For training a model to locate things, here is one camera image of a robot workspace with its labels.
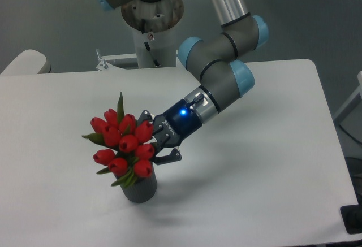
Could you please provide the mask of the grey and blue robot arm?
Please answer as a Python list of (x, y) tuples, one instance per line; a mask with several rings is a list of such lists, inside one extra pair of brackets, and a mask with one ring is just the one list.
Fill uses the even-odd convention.
[(245, 53), (269, 38), (264, 20), (251, 15), (244, 0), (211, 0), (222, 33), (211, 41), (190, 37), (177, 45), (175, 27), (183, 17), (182, 0), (98, 0), (104, 10), (121, 10), (131, 28), (139, 68), (173, 67), (180, 62), (200, 85), (163, 114), (144, 111), (141, 121), (153, 124), (155, 151), (171, 153), (157, 164), (181, 159), (178, 146), (203, 124), (248, 92), (255, 83), (250, 69), (240, 61)]

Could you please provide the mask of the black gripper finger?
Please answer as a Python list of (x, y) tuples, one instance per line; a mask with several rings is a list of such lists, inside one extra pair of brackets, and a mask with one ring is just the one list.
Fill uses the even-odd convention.
[(137, 120), (137, 125), (140, 125), (143, 122), (152, 122), (154, 120), (154, 115), (151, 114), (148, 110), (143, 110)]
[(161, 157), (154, 157), (153, 163), (156, 165), (169, 164), (182, 160), (182, 155), (177, 148), (173, 148), (170, 154)]

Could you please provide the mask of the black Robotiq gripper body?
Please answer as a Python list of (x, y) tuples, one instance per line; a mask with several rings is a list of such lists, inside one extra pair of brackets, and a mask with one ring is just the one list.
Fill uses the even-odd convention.
[(153, 119), (153, 137), (163, 148), (179, 146), (183, 140), (202, 127), (197, 114), (185, 99), (181, 99)]

